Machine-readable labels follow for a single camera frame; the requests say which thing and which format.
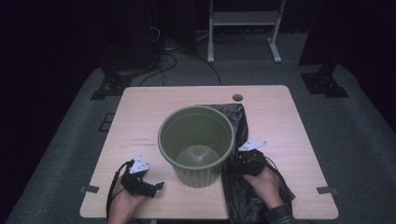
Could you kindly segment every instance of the green bucket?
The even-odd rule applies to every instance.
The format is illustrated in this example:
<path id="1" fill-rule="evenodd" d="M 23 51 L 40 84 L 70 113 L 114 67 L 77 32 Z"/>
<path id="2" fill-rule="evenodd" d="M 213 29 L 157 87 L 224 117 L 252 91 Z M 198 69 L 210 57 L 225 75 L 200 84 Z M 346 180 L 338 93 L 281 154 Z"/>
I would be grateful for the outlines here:
<path id="1" fill-rule="evenodd" d="M 207 187 L 219 177 L 233 150 L 231 122 L 218 110 L 202 105 L 181 108 L 163 121 L 158 146 L 180 181 Z"/>

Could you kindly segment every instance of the sleeve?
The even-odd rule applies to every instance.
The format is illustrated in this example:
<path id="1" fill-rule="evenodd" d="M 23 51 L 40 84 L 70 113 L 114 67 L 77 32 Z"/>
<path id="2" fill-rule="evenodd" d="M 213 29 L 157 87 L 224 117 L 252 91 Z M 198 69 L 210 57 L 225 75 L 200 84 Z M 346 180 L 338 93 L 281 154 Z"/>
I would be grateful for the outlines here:
<path id="1" fill-rule="evenodd" d="M 273 208 L 264 214 L 270 224 L 295 224 L 297 223 L 287 205 Z"/>

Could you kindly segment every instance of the black plastic bag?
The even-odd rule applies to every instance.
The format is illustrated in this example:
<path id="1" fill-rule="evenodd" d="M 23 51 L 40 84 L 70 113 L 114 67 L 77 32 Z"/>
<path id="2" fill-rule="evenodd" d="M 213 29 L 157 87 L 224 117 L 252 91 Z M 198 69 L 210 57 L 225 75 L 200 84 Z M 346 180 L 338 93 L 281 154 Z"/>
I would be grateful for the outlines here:
<path id="1" fill-rule="evenodd" d="M 234 150 L 224 162 L 221 171 L 227 210 L 231 223 L 266 223 L 264 213 L 268 210 L 262 199 L 254 192 L 253 187 L 240 174 L 235 173 L 235 167 L 240 165 L 238 150 L 248 140 L 248 122 L 245 108 L 241 104 L 206 105 L 223 113 L 233 125 L 235 131 Z M 281 185 L 281 199 L 291 208 L 294 195 L 287 186 Z"/>

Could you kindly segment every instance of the bucket rim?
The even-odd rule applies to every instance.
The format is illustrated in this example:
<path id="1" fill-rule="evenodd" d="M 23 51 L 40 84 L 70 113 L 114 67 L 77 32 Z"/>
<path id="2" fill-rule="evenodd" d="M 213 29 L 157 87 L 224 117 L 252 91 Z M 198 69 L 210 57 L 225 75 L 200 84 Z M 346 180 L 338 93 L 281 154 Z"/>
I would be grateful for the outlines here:
<path id="1" fill-rule="evenodd" d="M 171 118 L 172 116 L 174 116 L 176 113 L 178 113 L 180 111 L 183 111 L 183 110 L 186 110 L 186 109 L 191 109 L 191 108 L 207 109 L 207 110 L 210 110 L 210 111 L 220 115 L 225 120 L 225 122 L 227 123 L 227 125 L 230 127 L 230 130 L 231 130 L 231 141 L 230 141 L 231 143 L 228 146 L 228 148 L 227 148 L 226 152 L 224 153 L 224 155 L 222 155 L 217 161 L 212 162 L 212 163 L 210 163 L 208 165 L 205 165 L 205 166 L 193 167 L 193 166 L 182 165 L 182 164 L 177 163 L 174 160 L 172 160 L 163 151 L 163 144 L 162 144 L 162 141 L 161 141 L 161 130 L 163 129 L 163 126 L 165 125 L 166 121 L 168 121 L 168 119 Z M 223 113 L 219 112 L 217 109 L 214 109 L 212 107 L 205 106 L 205 105 L 189 105 L 189 106 L 181 107 L 180 109 L 174 111 L 168 117 L 166 117 L 166 119 L 161 124 L 160 130 L 158 131 L 158 147 L 159 147 L 160 152 L 163 155 L 163 157 L 169 163 L 171 163 L 173 166 L 176 166 L 177 168 L 180 168 L 180 169 L 183 169 L 183 170 L 189 170 L 189 171 L 202 171 L 202 170 L 213 169 L 213 168 L 218 167 L 219 165 L 223 164 L 223 162 L 230 156 L 230 153 L 233 150 L 234 141 L 235 141 L 235 131 L 233 129 L 233 125 L 231 124 L 230 120 Z"/>

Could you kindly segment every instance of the small sticker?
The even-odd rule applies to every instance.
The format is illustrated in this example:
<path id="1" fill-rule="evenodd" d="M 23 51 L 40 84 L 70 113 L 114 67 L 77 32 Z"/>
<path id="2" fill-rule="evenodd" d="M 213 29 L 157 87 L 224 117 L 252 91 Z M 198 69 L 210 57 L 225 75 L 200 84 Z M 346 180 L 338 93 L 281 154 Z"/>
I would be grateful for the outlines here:
<path id="1" fill-rule="evenodd" d="M 132 165 L 131 170 L 129 170 L 130 174 L 136 174 L 142 171 L 147 171 L 149 169 L 149 164 L 143 160 L 142 156 L 138 156 L 134 161 L 134 165 Z"/>
<path id="2" fill-rule="evenodd" d="M 258 148 L 258 147 L 264 147 L 267 146 L 267 141 L 262 141 L 262 140 L 254 140 L 250 139 L 247 140 L 247 142 L 239 147 L 239 151 L 250 151 L 252 149 Z"/>

